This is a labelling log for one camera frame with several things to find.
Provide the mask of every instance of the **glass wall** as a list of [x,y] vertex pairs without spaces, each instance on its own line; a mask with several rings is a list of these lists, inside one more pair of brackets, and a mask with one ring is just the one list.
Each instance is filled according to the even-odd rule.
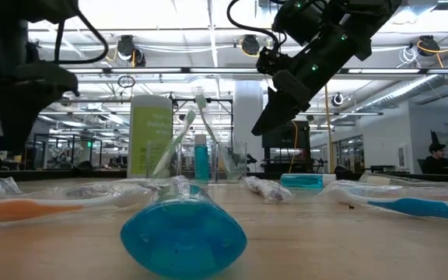
[[338,164],[355,173],[364,173],[364,138],[362,135],[347,138],[334,144],[338,150]]

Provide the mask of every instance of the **chair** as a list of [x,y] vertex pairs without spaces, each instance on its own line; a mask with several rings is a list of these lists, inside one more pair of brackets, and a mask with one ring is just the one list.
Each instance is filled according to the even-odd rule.
[[419,168],[421,168],[421,173],[425,174],[425,160],[418,159]]

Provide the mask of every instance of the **pillar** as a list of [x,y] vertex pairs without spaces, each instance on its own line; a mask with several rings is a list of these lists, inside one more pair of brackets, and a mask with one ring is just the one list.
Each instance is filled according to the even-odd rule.
[[[264,159],[262,137],[254,136],[252,129],[264,108],[263,89],[259,81],[237,81],[234,91],[234,139],[247,144],[247,153],[252,155],[258,167]],[[250,172],[255,166],[249,165]]]

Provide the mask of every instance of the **person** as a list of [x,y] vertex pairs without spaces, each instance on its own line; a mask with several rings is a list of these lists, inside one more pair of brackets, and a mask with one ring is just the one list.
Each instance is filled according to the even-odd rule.
[[433,143],[429,146],[432,154],[423,164],[424,174],[448,174],[448,159],[445,158],[445,145]]

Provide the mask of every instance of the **computer monitor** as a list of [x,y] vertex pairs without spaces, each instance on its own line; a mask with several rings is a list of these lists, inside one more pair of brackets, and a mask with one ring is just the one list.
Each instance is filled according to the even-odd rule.
[[[297,149],[310,149],[310,127],[308,121],[295,121],[298,127]],[[295,125],[290,121],[262,135],[262,148],[295,148]]]

